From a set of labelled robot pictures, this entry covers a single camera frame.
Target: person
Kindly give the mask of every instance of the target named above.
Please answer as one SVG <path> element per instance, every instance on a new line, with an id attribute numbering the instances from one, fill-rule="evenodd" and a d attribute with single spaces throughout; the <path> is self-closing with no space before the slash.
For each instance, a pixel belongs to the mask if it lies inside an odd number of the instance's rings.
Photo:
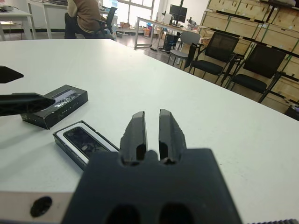
<path id="1" fill-rule="evenodd" d="M 97 20 L 105 21 L 100 15 L 97 0 L 67 0 L 68 12 L 64 15 L 65 39 L 76 39 L 76 34 L 82 34 L 85 38 L 91 38 L 94 31 L 100 28 Z M 99 32 L 99 38 L 111 39 L 112 36 Z"/>

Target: table leg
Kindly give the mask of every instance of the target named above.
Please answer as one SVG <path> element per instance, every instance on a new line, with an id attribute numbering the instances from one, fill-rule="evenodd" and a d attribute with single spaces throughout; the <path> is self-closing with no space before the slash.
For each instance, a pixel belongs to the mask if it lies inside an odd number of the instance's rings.
<path id="1" fill-rule="evenodd" d="M 159 48 L 160 46 L 160 38 L 161 38 L 161 33 L 162 33 L 162 27 L 160 27 L 160 33 L 159 33 L 159 36 L 158 36 L 158 45 L 157 45 L 157 48 Z"/>
<path id="2" fill-rule="evenodd" d="M 48 16 L 48 10 L 43 4 L 43 13 L 45 15 L 45 21 L 46 21 L 46 26 L 47 26 L 47 32 L 48 32 L 48 38 L 52 39 L 52 33 L 51 33 L 51 28 L 50 28 L 50 23 L 49 23 L 49 16 Z"/>
<path id="3" fill-rule="evenodd" d="M 26 39 L 27 40 L 32 40 L 28 18 L 24 18 L 22 20 L 22 24 L 23 24 L 23 29 L 24 29 L 24 33 L 25 33 Z"/>
<path id="4" fill-rule="evenodd" d="M 3 29 L 2 29 L 1 23 L 0 23 L 0 35 L 2 37 L 2 41 L 5 41 L 5 36 L 4 36 L 4 32 L 3 32 Z"/>
<path id="5" fill-rule="evenodd" d="M 151 47 L 153 46 L 154 31 L 155 31 L 155 24 L 153 24 L 153 26 L 151 28 L 151 33 L 150 33 L 150 44 L 151 44 Z"/>
<path id="6" fill-rule="evenodd" d="M 137 49 L 137 41 L 138 41 L 138 33 L 139 33 L 139 18 L 137 19 L 137 24 L 136 24 L 136 32 L 135 32 L 135 47 L 134 49 Z"/>
<path id="7" fill-rule="evenodd" d="M 32 14 L 32 9 L 31 9 L 31 4 L 29 2 L 27 2 L 27 6 L 28 6 L 28 11 L 31 14 L 30 19 L 30 23 L 31 23 L 31 27 L 32 27 L 32 35 L 33 35 L 33 39 L 37 39 L 36 38 L 36 27 L 34 26 L 34 21 L 33 21 L 33 14 Z"/>

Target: white table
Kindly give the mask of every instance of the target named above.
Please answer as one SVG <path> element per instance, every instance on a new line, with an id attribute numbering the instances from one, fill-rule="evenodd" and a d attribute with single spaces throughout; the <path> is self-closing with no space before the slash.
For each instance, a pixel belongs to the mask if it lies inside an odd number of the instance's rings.
<path id="1" fill-rule="evenodd" d="M 24 33 L 25 33 L 27 40 L 32 39 L 29 22 L 28 22 L 29 18 L 32 18 L 31 14 L 23 12 L 17 8 L 14 8 L 14 10 L 11 12 L 0 13 L 0 21 L 20 21 L 20 22 L 22 22 L 22 26 L 23 26 Z M 2 40 L 5 41 L 5 36 L 4 36 L 4 32 L 2 29 L 1 23 L 0 23 L 0 35 L 2 37 Z"/>
<path id="2" fill-rule="evenodd" d="M 151 23 L 152 24 L 152 29 L 151 29 L 151 34 L 150 34 L 150 43 L 138 43 L 138 31 L 139 31 L 139 23 L 140 21 L 143 22 L 147 22 L 147 23 Z M 148 20 L 142 17 L 137 17 L 137 23 L 136 23 L 136 29 L 135 29 L 135 45 L 134 45 L 134 49 L 137 49 L 137 47 L 151 47 L 153 44 L 153 34 L 154 34 L 154 30 L 155 27 L 160 27 L 160 33 L 159 33 L 159 37 L 158 37 L 158 47 L 159 47 L 159 43 L 160 43 L 160 36 L 162 33 L 162 28 L 166 28 L 166 29 L 170 29 L 176 32 L 184 32 L 184 31 L 188 31 L 188 32 L 193 32 L 192 30 L 189 29 L 185 29 L 185 28 L 180 28 L 180 27 L 175 27 L 175 26 L 171 26 L 171 25 L 167 25 L 158 21 L 154 21 L 154 20 Z"/>
<path id="3" fill-rule="evenodd" d="M 145 111 L 148 146 L 158 152 L 163 108 L 187 147 L 213 150 L 244 223 L 299 219 L 299 122 L 110 40 L 0 42 L 0 49 L 0 64 L 24 74 L 0 84 L 0 94 L 69 84 L 89 98 L 51 130 L 0 117 L 0 191 L 74 191 L 82 172 L 52 133 L 79 120 L 119 147 L 132 115 Z"/>
<path id="4" fill-rule="evenodd" d="M 52 4 L 52 3 L 48 3 L 46 1 L 42 2 L 42 1 L 37 1 L 37 0 L 35 0 L 35 1 L 27 0 L 27 5 L 28 5 L 28 10 L 31 14 L 32 14 L 31 5 L 36 5 L 36 6 L 41 7 L 43 9 L 43 13 L 44 13 L 44 16 L 45 16 L 46 27 L 47 27 L 48 38 L 52 39 L 48 9 L 49 8 L 55 8 L 55 9 L 65 9 L 65 10 L 67 10 L 67 6 Z M 101 14 L 108 14 L 109 12 L 100 11 L 100 13 Z M 35 28 L 34 28 L 35 26 L 34 26 L 33 17 L 31 17 L 31 26 L 32 26 L 32 30 L 33 30 L 33 32 L 32 32 L 33 36 L 36 39 L 36 31 L 35 31 Z"/>

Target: brown jacket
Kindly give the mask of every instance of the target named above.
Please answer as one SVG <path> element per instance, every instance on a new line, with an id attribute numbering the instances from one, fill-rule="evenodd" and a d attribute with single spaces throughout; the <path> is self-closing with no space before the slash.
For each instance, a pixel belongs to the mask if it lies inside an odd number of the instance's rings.
<path id="1" fill-rule="evenodd" d="M 77 17 L 80 28 L 88 33 L 100 28 L 92 19 L 103 20 L 96 0 L 68 0 L 68 14 Z"/>

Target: black box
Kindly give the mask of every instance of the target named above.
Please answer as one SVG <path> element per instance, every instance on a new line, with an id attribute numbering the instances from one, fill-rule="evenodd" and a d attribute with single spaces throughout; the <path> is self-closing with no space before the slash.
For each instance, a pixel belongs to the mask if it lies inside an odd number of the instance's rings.
<path id="1" fill-rule="evenodd" d="M 56 103 L 36 113 L 21 114 L 21 117 L 23 121 L 45 129 L 50 129 L 88 101 L 87 91 L 70 85 L 64 85 L 44 96 L 55 99 Z"/>

